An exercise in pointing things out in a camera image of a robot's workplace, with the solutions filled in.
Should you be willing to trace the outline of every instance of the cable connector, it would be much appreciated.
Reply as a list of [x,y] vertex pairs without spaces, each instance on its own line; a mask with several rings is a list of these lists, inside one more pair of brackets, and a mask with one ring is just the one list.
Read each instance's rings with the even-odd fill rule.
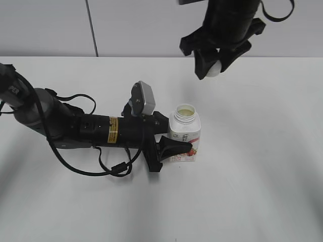
[[118,165],[111,167],[111,170],[112,170],[111,174],[119,174],[123,171],[126,171],[127,169],[128,169],[127,164],[125,162],[122,162]]

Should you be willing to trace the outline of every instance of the table surface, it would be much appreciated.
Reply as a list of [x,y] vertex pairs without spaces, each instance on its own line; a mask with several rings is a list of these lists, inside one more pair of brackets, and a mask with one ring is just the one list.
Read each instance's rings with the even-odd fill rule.
[[[129,177],[64,168],[46,139],[0,117],[0,241],[323,241],[323,58],[240,58],[199,81],[192,58],[0,57],[34,87],[87,93],[119,116],[132,85],[152,86],[156,110],[193,104],[197,161]],[[90,111],[92,103],[72,104]],[[61,151],[100,171],[94,149]],[[127,158],[104,148],[111,167]]]

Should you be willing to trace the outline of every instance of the bottle label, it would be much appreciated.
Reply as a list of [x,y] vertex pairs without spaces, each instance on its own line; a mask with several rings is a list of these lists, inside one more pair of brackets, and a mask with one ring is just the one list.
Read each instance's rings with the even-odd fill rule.
[[200,143],[200,131],[192,133],[175,133],[172,130],[169,132],[169,138],[176,141],[189,142],[193,145],[188,153],[174,155],[170,158],[171,162],[176,161],[195,161],[198,145]]

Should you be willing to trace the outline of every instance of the bottle opening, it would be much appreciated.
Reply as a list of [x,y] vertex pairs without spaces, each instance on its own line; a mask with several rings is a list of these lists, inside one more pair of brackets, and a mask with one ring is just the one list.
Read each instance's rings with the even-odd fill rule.
[[181,104],[176,108],[175,118],[182,124],[190,124],[195,119],[195,108],[190,104]]

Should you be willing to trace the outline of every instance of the black cable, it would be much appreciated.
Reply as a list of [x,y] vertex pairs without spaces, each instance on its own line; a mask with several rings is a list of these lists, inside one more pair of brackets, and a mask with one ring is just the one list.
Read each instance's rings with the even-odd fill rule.
[[1,116],[1,110],[2,110],[2,108],[4,107],[4,105],[5,105],[5,102],[4,101],[1,101],[0,102],[0,116]]
[[1,112],[1,110],[2,110],[2,108],[4,107],[5,103],[6,103],[6,102],[4,102],[4,101],[2,101],[2,102],[0,103],[0,116],[1,116],[2,114],[13,114],[13,113],[15,113],[15,112],[16,112],[16,111],[11,111],[11,112]]
[[[99,164],[101,166],[101,168],[105,171],[110,171],[102,162],[102,159],[101,159],[101,155],[102,155],[102,149],[100,147],[97,147],[95,146],[94,149],[97,149],[100,154],[99,154]],[[125,150],[127,152],[127,155],[128,155],[128,159],[131,160],[131,155],[130,155],[130,151],[129,151],[129,148],[128,147],[125,147]],[[125,174],[111,174],[112,176],[117,176],[117,177],[124,177],[124,176],[127,176],[131,173],[131,170],[132,170],[132,164],[129,165],[128,167],[128,170]]]
[[[126,163],[126,166],[128,166],[128,170],[127,170],[127,172],[125,173],[125,174],[111,174],[111,175],[113,175],[113,176],[117,176],[117,177],[124,177],[124,176],[126,176],[126,175],[129,175],[130,173],[131,173],[131,170],[132,170],[132,164],[133,164],[133,162],[135,162],[135,160],[139,157],[139,155],[140,155],[140,153],[141,153],[141,151],[142,151],[142,147],[143,147],[143,143],[144,143],[144,140],[145,140],[145,131],[144,131],[144,128],[142,127],[142,139],[141,139],[141,143],[140,143],[140,146],[139,146],[139,149],[137,150],[137,153],[134,155],[134,157],[133,158],[131,158],[131,155],[130,155],[130,151],[129,151],[129,148],[128,148],[128,146],[126,145],[126,147],[125,147],[125,150],[126,150],[126,152],[127,152],[127,154],[128,154],[128,158],[129,158],[129,162],[128,163]],[[99,164],[100,164],[100,166],[101,166],[101,168],[103,169],[103,170],[105,170],[105,171],[111,171],[111,170],[109,170],[104,164],[103,164],[103,162],[102,162],[102,160],[101,160],[101,155],[102,155],[102,150],[101,150],[101,148],[100,147],[94,147],[94,149],[97,149],[99,152],[100,152],[100,154],[99,154]]]
[[45,131],[45,134],[46,134],[46,138],[47,138],[47,141],[48,141],[48,144],[49,146],[51,147],[53,153],[55,154],[55,156],[57,157],[57,159],[62,163],[63,166],[65,166],[67,169],[75,172],[75,173],[78,173],[78,174],[81,174],[81,175],[87,175],[87,176],[104,176],[104,175],[110,175],[112,172],[111,171],[106,171],[106,172],[87,172],[87,171],[83,171],[83,170],[79,170],[77,168],[74,168],[73,166],[71,166],[69,163],[67,163],[64,158],[61,156],[61,154],[58,152],[54,142],[53,142],[53,139],[50,135],[50,132],[49,132],[49,129],[48,129],[48,126],[47,126],[47,123],[46,123],[46,119],[45,119],[45,115],[44,115],[44,111],[42,109],[42,106],[41,106],[41,103],[40,103],[40,100],[38,98],[38,95],[35,91],[35,89],[33,88],[33,86],[22,76],[20,75],[18,72],[16,72],[16,75],[17,77],[20,79],[20,81],[22,81],[26,87],[28,88],[28,90],[30,91],[32,97],[34,98],[34,101],[35,101],[35,104],[36,104],[36,107],[37,107],[37,110],[39,112],[39,116],[40,116],[40,119],[41,119],[41,123],[43,125],[43,128],[44,128],[44,131]]
[[93,113],[94,113],[94,111],[95,111],[95,109],[96,109],[96,102],[95,102],[95,100],[94,100],[92,97],[90,97],[89,95],[79,93],[79,94],[75,94],[75,95],[70,96],[70,97],[59,97],[59,96],[57,96],[56,91],[51,90],[51,89],[49,89],[49,88],[45,88],[45,90],[46,90],[50,95],[52,95],[53,97],[55,97],[57,100],[59,100],[59,101],[63,101],[63,102],[71,101],[72,99],[74,99],[74,98],[76,98],[76,97],[85,97],[85,98],[87,98],[87,99],[90,99],[90,100],[94,103],[94,108],[93,108],[93,110],[91,111],[91,113],[90,113],[90,114],[93,114]]
[[290,13],[289,13],[287,16],[285,16],[285,17],[283,17],[283,18],[275,18],[275,17],[273,17],[273,16],[269,15],[269,14],[267,13],[266,9],[264,8],[264,3],[263,3],[263,1],[261,1],[261,5],[262,5],[262,12],[263,12],[263,14],[265,15],[265,17],[266,17],[267,19],[269,19],[270,21],[272,21],[272,22],[282,22],[282,21],[284,21],[284,20],[288,19],[288,18],[292,15],[292,13],[294,12],[294,9],[295,9],[295,0],[289,0],[289,1],[290,1],[290,2],[291,2],[291,4],[292,4],[292,10],[290,11]]

